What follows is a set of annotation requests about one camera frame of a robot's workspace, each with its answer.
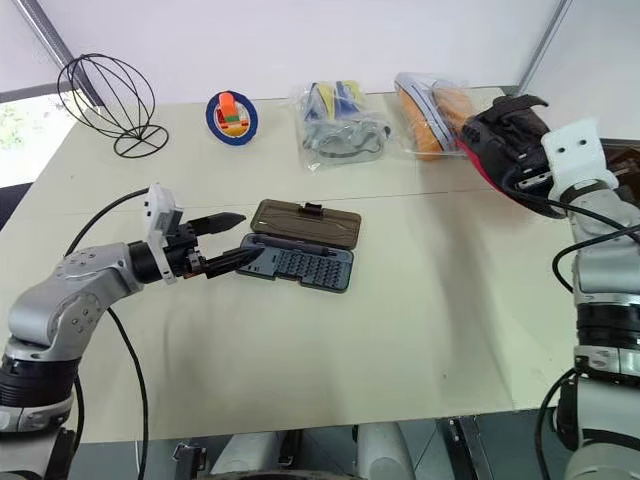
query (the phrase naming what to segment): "case lid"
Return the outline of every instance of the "case lid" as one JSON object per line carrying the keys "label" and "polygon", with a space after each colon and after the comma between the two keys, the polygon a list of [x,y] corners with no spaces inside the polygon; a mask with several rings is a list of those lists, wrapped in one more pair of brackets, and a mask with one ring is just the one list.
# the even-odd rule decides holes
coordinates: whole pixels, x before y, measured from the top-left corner
{"label": "case lid", "polygon": [[322,205],[263,200],[251,220],[251,229],[283,238],[351,250],[358,243],[360,215],[322,208]]}

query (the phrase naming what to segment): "plastic bag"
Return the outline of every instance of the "plastic bag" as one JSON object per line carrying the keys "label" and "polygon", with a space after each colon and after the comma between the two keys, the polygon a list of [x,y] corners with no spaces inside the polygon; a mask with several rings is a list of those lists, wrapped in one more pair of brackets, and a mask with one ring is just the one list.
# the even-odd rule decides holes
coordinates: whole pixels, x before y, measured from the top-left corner
{"label": "plastic bag", "polygon": [[404,150],[423,160],[459,152],[456,137],[473,106],[464,89],[424,74],[399,73],[395,87],[405,120]]}
{"label": "plastic bag", "polygon": [[375,160],[391,128],[366,107],[357,82],[314,82],[292,97],[300,156],[310,170]]}

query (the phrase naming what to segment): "tool case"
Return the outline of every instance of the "tool case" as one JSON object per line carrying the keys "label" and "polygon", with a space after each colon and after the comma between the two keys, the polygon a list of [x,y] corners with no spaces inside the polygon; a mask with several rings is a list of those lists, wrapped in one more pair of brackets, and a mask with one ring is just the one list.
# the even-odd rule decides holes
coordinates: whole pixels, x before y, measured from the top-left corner
{"label": "tool case", "polygon": [[361,217],[322,205],[263,200],[251,220],[242,247],[264,252],[238,273],[275,280],[298,280],[302,286],[344,292],[353,267]]}

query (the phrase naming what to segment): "white table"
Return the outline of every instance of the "white table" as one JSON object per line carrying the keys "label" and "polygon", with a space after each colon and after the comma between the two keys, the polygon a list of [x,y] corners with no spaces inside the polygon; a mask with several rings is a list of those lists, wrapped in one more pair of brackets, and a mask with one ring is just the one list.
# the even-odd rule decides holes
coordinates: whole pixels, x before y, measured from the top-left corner
{"label": "white table", "polygon": [[[387,100],[373,103],[384,110]],[[549,266],[570,243],[568,225],[492,191],[463,158],[391,154],[312,174],[288,108],[256,106],[260,131],[239,149],[207,131],[204,105],[161,107],[170,142],[141,160],[74,127],[0,234],[0,315],[93,213],[152,182],[174,191],[184,219],[250,218],[264,198],[313,201],[362,215],[346,293],[229,274],[150,285],[116,305],[147,380],[152,438],[537,406],[572,361],[574,309]],[[140,202],[111,212],[82,245],[140,239]],[[237,246],[248,223],[202,237],[203,251]],[[140,438],[136,377],[108,317],[81,377],[84,441]]]}

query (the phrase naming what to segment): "wire sphere decoration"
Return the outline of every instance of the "wire sphere decoration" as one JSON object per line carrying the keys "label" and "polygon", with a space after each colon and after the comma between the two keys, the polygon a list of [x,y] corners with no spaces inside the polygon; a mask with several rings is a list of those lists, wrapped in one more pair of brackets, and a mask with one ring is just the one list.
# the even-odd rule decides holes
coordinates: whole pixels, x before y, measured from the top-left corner
{"label": "wire sphere decoration", "polygon": [[[69,96],[62,95],[65,82]],[[146,157],[169,141],[167,129],[151,123],[156,109],[151,85],[122,60],[80,55],[60,70],[57,88],[64,108],[80,123],[114,138],[113,151],[121,157]]]}

